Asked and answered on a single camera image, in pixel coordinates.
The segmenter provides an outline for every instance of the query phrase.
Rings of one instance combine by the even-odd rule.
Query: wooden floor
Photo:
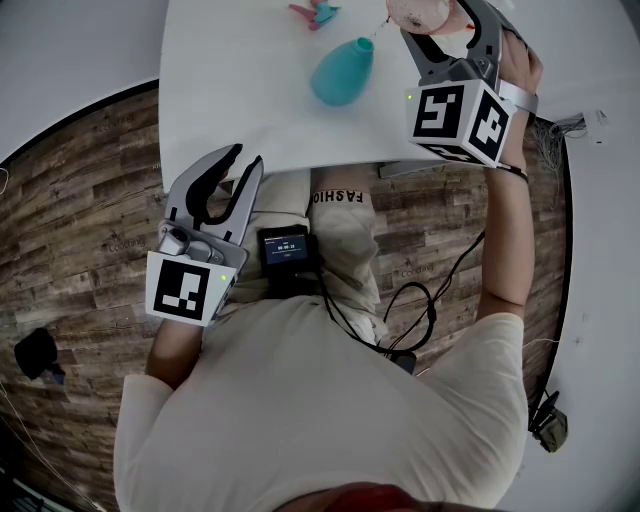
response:
[[[42,454],[69,482],[107,510],[117,510],[112,455],[122,379],[144,368],[157,322],[144,312],[145,255],[157,243],[163,216],[157,91],[120,101],[68,125],[9,165],[0,197],[0,381]],[[528,151],[536,231],[535,282],[524,347],[529,396],[549,357],[562,292],[564,191]],[[383,311],[402,284],[416,280],[435,292],[457,257],[482,231],[482,172],[465,168],[379,180],[371,170],[377,240],[375,261]],[[419,358],[427,368],[473,322],[480,291],[481,247],[460,266],[437,304],[432,340]],[[392,338],[425,307],[403,295],[389,327]],[[67,373],[30,381],[13,346],[46,326]],[[423,328],[409,337],[415,341]],[[91,510],[36,460],[0,399],[0,458],[16,476],[74,509]]]

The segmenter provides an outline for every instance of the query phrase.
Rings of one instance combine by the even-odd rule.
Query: teal bottle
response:
[[[341,106],[358,99],[371,76],[373,42],[361,37],[329,53],[311,77],[311,89],[327,105]]]

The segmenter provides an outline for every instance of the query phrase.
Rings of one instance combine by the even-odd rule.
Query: person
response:
[[[535,54],[509,32],[503,53],[501,77],[535,93]],[[502,155],[523,170],[526,124],[527,113],[517,113]],[[114,455],[121,509],[495,507],[526,436],[523,317],[534,242],[525,180],[483,172],[489,205],[476,321],[424,378],[351,339],[321,297],[264,298],[259,263],[249,261],[211,332],[164,321],[146,374],[125,379]],[[317,236],[326,286],[359,335],[382,336],[366,176],[350,168],[267,177],[245,245],[257,253],[257,230],[292,224]]]

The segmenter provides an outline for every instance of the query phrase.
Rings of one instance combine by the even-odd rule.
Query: small display screen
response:
[[[304,235],[286,235],[265,238],[267,265],[307,259],[307,244]]]

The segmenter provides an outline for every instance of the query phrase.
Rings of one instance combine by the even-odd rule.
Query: white sleeve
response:
[[[113,479],[117,501],[127,510],[127,470],[144,445],[162,407],[173,393],[170,386],[149,375],[129,375],[124,379],[116,442]]]
[[[511,484],[524,453],[527,397],[522,380],[524,324],[511,313],[471,326],[427,372],[423,382],[455,421],[456,465],[476,506],[493,507]]]

